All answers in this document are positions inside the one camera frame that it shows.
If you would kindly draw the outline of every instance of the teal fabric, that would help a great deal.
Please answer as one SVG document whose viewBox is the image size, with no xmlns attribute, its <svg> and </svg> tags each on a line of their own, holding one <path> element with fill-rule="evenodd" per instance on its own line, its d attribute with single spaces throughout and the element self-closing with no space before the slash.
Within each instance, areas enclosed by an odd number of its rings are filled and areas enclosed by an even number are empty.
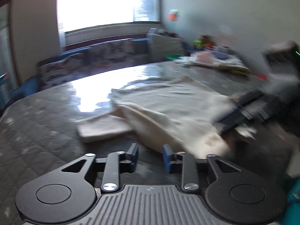
<svg viewBox="0 0 300 225">
<path fill-rule="evenodd" d="M 148 38 L 132 39 L 135 55 L 149 54 Z"/>
<path fill-rule="evenodd" d="M 287 209 L 282 219 L 281 225 L 297 225 L 300 224 L 300 178 L 289 191 L 287 195 Z"/>
</svg>

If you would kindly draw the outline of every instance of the patterned couch cushion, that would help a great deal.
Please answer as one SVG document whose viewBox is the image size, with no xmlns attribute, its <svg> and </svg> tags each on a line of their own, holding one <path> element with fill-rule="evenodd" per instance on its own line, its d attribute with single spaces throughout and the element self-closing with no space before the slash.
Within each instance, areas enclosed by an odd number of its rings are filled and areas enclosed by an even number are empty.
<svg viewBox="0 0 300 225">
<path fill-rule="evenodd" d="M 42 90 L 89 76 L 89 69 L 84 66 L 82 53 L 42 65 L 38 70 Z"/>
<path fill-rule="evenodd" d="M 133 55 L 130 39 L 95 44 L 90 49 L 91 74 L 134 66 Z"/>
</svg>

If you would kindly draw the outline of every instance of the window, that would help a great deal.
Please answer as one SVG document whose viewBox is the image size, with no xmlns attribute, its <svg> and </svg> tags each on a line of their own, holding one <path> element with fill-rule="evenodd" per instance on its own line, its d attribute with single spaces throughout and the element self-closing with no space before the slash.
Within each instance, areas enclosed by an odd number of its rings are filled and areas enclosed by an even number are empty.
<svg viewBox="0 0 300 225">
<path fill-rule="evenodd" d="M 130 22 L 159 22 L 159 0 L 61 0 L 64 32 Z"/>
</svg>

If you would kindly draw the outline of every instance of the white wall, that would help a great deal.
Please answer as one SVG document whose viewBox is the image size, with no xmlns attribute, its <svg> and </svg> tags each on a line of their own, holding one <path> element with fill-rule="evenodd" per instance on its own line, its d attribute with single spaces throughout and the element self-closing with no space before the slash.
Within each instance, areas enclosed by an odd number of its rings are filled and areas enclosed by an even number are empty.
<svg viewBox="0 0 300 225">
<path fill-rule="evenodd" d="M 56 0 L 12 0 L 13 50 L 21 81 L 36 63 L 60 53 Z"/>
<path fill-rule="evenodd" d="M 229 34 L 232 48 L 242 54 L 256 73 L 267 73 L 261 51 L 284 40 L 300 43 L 300 0 L 162 0 L 163 22 L 179 9 L 175 29 L 192 44 L 200 34 Z"/>
</svg>

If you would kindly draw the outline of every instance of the white blanket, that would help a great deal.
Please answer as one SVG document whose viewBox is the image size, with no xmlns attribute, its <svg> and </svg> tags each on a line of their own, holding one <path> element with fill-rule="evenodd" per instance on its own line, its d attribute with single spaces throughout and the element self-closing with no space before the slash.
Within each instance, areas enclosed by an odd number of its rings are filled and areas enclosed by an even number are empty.
<svg viewBox="0 0 300 225">
<path fill-rule="evenodd" d="M 158 152 L 164 144 L 196 158 L 224 156 L 230 151 L 212 126 L 219 114 L 231 108 L 230 98 L 189 77 L 134 89 L 112 89 L 110 99 L 113 111 L 77 122 L 83 142 L 134 131 L 142 144 Z"/>
</svg>

